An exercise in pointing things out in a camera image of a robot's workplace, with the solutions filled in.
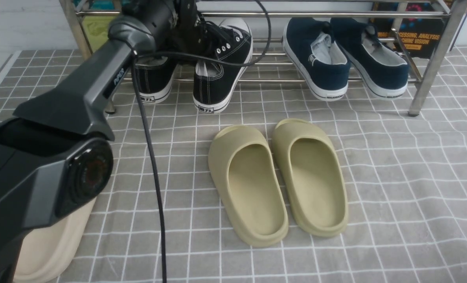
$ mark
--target gray grid mat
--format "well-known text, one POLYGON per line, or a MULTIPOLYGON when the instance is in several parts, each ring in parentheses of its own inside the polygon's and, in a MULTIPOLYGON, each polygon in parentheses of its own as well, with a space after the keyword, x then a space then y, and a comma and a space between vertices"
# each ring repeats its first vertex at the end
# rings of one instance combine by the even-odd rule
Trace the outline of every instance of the gray grid mat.
MULTIPOLYGON (((0 86, 0 121, 55 86, 82 62, 79 56, 73 50, 23 51, 0 86)), ((288 66, 250 68, 245 77, 260 74, 298 76, 288 66)), ((163 104, 147 106, 164 190, 169 281, 467 283, 467 47, 444 61, 417 118, 406 116, 413 86, 390 102, 370 99, 362 84, 350 84, 345 99, 325 103, 305 85, 240 84, 221 115, 198 114, 191 92, 191 84, 175 84, 163 104), (252 249, 235 235, 222 208, 207 168, 208 147, 228 125, 249 124, 270 138, 288 117, 311 120, 332 139, 350 223, 340 236, 323 239, 302 231, 290 215, 282 243, 252 249)), ((160 278, 153 176, 129 84, 114 102, 117 113, 108 115, 116 136, 113 177, 97 198, 70 267, 52 282, 160 278)))

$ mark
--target black canvas sneaker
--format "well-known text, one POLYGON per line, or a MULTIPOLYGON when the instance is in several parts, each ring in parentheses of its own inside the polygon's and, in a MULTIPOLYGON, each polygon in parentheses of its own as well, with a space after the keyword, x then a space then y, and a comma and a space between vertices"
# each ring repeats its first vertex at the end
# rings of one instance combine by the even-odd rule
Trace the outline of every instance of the black canvas sneaker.
MULTIPOLYGON (((227 18, 219 26, 202 22, 211 40, 210 58, 229 63, 248 63, 253 55, 253 38, 241 18, 227 18)), ((203 113, 223 111, 246 67, 198 61, 195 66, 193 100, 203 113)))
POLYGON ((169 97, 176 66, 177 61, 167 57, 147 59, 136 64, 137 83, 144 104, 157 104, 169 97))

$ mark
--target olive green slide sandal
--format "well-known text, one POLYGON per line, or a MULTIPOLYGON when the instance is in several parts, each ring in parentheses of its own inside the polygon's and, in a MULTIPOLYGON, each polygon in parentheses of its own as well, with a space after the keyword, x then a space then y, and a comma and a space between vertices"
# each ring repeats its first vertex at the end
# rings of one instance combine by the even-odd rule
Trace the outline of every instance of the olive green slide sandal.
POLYGON ((70 265, 95 199, 51 227, 31 231, 22 243, 15 269, 15 283, 44 283, 70 265))
POLYGON ((253 127, 234 125, 211 143, 209 169, 232 227, 253 247, 273 245, 289 222, 267 141, 253 127))
POLYGON ((345 230, 348 209, 344 179, 325 132, 304 120, 285 119, 276 125, 272 145, 296 223, 321 237, 345 230))

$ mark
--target navy blue sneaker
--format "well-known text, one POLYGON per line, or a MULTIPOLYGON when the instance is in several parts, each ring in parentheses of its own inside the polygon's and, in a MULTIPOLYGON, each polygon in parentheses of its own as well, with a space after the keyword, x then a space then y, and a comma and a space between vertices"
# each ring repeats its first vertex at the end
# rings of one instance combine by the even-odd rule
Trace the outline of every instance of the navy blue sneaker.
POLYGON ((334 101, 345 95, 351 63, 328 22, 292 18, 284 29, 282 45, 316 98, 334 101))
POLYGON ((372 24, 353 18, 332 18, 336 41, 363 78, 368 92, 381 99, 401 97, 408 81, 408 64, 383 45, 372 24))

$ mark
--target metal shoe rack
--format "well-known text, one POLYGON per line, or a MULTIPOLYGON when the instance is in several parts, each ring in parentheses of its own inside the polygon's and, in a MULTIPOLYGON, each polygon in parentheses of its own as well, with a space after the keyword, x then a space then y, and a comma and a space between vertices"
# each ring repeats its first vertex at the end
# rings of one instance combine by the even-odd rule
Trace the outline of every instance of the metal shoe rack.
MULTIPOLYGON (((85 16, 116 16, 121 10, 121 0, 112 0, 115 10, 94 10, 89 9, 92 0, 83 0, 77 7, 74 6, 72 0, 59 0, 63 8, 68 24, 71 27, 73 36, 78 44, 79 50, 84 58, 92 55, 92 49, 86 39, 85 32, 81 22, 85 16)), ((316 2, 325 2, 324 0, 313 0, 316 2)), ((370 2, 368 0, 340 0, 339 2, 370 2)), ((453 43, 454 36, 460 27, 460 23, 467 14, 467 0, 454 0, 452 9, 445 5, 443 0, 380 0, 379 2, 398 2, 397 11, 292 11, 286 12, 273 12, 269 13, 271 18, 292 18, 292 17, 313 17, 313 18, 331 18, 331 17, 350 17, 350 18, 394 18, 390 38, 381 39, 383 42, 389 42, 399 47, 400 55, 404 57, 410 68, 409 83, 415 84, 417 92, 413 98, 412 104, 408 111, 408 116, 415 117, 419 115, 422 105, 426 100, 431 86, 435 80, 441 63, 445 58, 445 54, 453 43), (409 2, 425 2, 430 3, 435 11, 405 11, 409 2), (428 62, 424 75, 421 75, 417 66, 415 65, 410 54, 407 52, 404 44, 399 37, 398 31, 403 18, 439 18, 445 23, 445 28, 440 37, 440 42, 436 46, 431 59, 428 62)), ((262 12, 256 11, 207 11, 203 12, 205 17, 241 17, 241 18, 263 18, 265 15, 262 12)), ((254 39, 256 43, 266 42, 266 39, 254 39)), ((268 52, 267 56, 281 56, 284 53, 268 52)), ((260 62, 260 65, 284 65, 290 63, 283 62, 260 62)), ((193 79, 180 77, 176 79, 178 82, 192 82, 193 79)), ((303 79, 240 79, 240 83, 304 83, 303 79)), ((360 78, 352 77, 349 82, 361 82, 360 78)), ((115 107, 111 103, 106 109, 107 112, 114 112, 115 107)))

